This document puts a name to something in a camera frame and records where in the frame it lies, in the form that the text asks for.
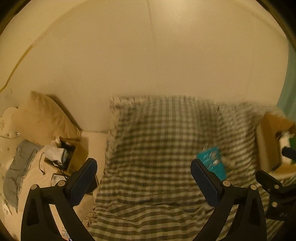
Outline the blue blister pack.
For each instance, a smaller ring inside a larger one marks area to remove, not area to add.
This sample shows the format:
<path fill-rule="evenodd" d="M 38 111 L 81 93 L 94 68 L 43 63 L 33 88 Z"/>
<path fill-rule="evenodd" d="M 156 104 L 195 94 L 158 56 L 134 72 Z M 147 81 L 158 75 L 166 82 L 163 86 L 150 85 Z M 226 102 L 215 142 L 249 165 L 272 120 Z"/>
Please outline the blue blister pack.
<path fill-rule="evenodd" d="M 211 147 L 207 150 L 203 149 L 203 151 L 197 154 L 197 158 L 200 159 L 204 166 L 210 172 L 213 172 L 220 181 L 227 179 L 225 166 L 222 163 L 220 150 L 217 146 Z"/>

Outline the small white plush toy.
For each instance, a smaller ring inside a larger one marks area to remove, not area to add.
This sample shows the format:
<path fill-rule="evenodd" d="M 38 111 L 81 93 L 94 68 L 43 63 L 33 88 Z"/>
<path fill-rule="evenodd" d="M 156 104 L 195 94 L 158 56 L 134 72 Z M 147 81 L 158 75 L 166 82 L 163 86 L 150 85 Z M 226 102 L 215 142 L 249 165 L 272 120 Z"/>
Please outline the small white plush toy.
<path fill-rule="evenodd" d="M 289 131 L 284 131 L 284 132 L 280 132 L 277 140 L 279 143 L 280 148 L 284 148 L 284 147 L 291 147 L 291 139 L 294 137 L 294 133 L 290 133 Z"/>

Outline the open brown cardboard box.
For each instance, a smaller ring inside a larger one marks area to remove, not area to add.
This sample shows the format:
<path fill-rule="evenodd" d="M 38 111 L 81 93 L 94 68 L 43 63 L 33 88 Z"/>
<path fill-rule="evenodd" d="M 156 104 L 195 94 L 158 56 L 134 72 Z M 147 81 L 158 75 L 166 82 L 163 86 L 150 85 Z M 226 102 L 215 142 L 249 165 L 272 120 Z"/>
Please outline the open brown cardboard box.
<path fill-rule="evenodd" d="M 272 113 L 265 113 L 256 129 L 260 169 L 278 180 L 295 175 L 295 163 L 281 154 L 287 141 L 281 142 L 280 138 L 285 133 L 295 137 L 295 121 Z"/>

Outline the teal curtain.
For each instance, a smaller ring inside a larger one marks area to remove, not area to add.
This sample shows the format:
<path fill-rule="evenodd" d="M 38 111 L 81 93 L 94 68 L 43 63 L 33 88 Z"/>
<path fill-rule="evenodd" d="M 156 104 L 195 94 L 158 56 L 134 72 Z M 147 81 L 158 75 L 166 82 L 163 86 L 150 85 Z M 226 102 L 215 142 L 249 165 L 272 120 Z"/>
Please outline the teal curtain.
<path fill-rule="evenodd" d="M 285 82 L 277 102 L 277 106 L 285 113 L 285 115 L 295 121 L 296 112 L 296 57 L 295 50 L 290 42 L 288 42 L 288 64 L 285 76 Z"/>

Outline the grey blue garment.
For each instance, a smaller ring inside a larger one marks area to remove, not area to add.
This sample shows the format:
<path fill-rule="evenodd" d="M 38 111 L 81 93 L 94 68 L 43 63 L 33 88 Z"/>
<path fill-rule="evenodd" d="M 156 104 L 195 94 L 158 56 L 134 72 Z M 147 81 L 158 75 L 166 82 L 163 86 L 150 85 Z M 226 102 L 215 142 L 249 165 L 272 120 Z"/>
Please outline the grey blue garment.
<path fill-rule="evenodd" d="M 22 141 L 16 148 L 13 161 L 4 176 L 3 191 L 5 200 L 18 212 L 19 196 L 33 159 L 43 146 L 28 140 Z"/>

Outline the small cluttered cardboard box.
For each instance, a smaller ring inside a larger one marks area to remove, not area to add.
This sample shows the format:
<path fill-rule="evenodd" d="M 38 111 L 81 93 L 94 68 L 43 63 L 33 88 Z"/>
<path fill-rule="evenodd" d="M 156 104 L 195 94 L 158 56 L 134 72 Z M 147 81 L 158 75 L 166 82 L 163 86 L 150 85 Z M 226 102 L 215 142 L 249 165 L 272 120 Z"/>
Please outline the small cluttered cardboard box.
<path fill-rule="evenodd" d="M 70 176 L 85 163 L 88 151 L 79 141 L 56 137 L 50 145 L 43 147 L 46 164 Z"/>

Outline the cream tufted headboard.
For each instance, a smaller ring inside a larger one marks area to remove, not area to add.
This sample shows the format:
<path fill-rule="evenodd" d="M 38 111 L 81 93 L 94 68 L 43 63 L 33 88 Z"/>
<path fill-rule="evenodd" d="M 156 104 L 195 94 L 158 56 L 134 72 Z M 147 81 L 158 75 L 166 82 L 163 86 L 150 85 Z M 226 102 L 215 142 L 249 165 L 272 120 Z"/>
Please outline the cream tufted headboard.
<path fill-rule="evenodd" d="M 1 117 L 1 181 L 4 179 L 9 166 L 16 155 L 17 147 L 25 140 L 12 121 L 12 116 L 16 114 L 17 111 L 18 109 L 15 107 L 7 108 Z"/>

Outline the beige pillow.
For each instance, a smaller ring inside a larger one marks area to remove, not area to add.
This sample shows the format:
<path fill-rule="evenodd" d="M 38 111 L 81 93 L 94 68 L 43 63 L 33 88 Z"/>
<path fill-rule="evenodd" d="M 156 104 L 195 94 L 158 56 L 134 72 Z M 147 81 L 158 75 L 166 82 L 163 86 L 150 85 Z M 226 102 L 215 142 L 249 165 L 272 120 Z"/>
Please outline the beige pillow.
<path fill-rule="evenodd" d="M 11 119 L 25 139 L 41 146 L 51 144 L 56 137 L 81 139 L 79 129 L 60 106 L 36 91 L 30 92 Z"/>

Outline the grey white checkered blanket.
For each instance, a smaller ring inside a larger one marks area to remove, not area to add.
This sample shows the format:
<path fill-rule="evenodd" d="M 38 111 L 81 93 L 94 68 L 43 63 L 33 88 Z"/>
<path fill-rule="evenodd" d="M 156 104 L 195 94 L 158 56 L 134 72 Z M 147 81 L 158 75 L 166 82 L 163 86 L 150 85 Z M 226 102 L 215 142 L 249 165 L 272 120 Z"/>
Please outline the grey white checkered blanket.
<path fill-rule="evenodd" d="M 228 180 L 256 182 L 256 128 L 276 106 L 194 97 L 114 99 L 104 176 L 88 218 L 95 240 L 193 240 L 213 212 L 191 171 L 198 153 L 218 147 Z"/>

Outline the white patterned pillow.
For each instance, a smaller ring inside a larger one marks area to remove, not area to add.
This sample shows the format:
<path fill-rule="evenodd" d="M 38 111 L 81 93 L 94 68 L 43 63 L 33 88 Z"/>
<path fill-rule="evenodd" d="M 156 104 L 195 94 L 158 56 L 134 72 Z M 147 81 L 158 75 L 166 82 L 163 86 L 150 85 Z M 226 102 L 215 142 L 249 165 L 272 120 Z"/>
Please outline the white patterned pillow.
<path fill-rule="evenodd" d="M 112 155 L 116 150 L 115 139 L 117 136 L 118 123 L 121 110 L 134 104 L 150 100 L 147 95 L 142 96 L 113 96 L 110 99 L 111 120 L 109 125 L 109 133 L 106 139 L 105 162 L 111 160 Z"/>

